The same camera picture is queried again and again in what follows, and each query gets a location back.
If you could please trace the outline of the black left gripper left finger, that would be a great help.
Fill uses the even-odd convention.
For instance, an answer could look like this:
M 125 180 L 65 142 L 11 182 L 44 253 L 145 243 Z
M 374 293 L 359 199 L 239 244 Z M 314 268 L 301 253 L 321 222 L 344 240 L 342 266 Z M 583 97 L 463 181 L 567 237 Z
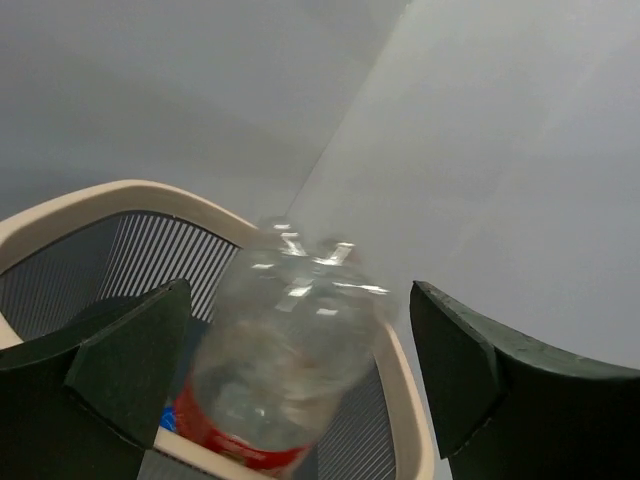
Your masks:
M 170 281 L 1 352 L 4 479 L 134 479 L 152 449 L 191 289 Z

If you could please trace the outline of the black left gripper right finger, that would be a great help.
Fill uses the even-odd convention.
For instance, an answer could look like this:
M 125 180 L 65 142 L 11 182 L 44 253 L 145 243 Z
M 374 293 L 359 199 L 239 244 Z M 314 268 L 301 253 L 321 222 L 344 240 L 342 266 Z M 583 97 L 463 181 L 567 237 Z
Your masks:
M 553 347 L 415 282 L 410 318 L 456 479 L 635 479 L 639 373 Z

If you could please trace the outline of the clear bottle red cap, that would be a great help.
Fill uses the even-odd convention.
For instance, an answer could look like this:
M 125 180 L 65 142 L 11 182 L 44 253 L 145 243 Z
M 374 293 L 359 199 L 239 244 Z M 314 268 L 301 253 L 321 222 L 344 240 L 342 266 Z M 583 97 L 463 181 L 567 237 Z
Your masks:
M 355 245 L 261 223 L 231 262 L 173 403 L 179 435 L 264 475 L 294 469 L 371 369 L 394 309 Z

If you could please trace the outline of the clear bottle blue label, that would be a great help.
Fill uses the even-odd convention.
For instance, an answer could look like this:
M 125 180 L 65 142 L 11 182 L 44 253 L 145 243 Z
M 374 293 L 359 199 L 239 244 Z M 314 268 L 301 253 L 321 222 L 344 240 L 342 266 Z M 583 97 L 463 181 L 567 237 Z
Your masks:
M 160 422 L 159 425 L 172 432 L 172 433 L 176 433 L 177 432 L 177 427 L 176 427 L 176 414 L 175 414 L 175 409 L 172 405 L 166 405 L 163 410 L 162 410 L 162 415 L 160 418 Z

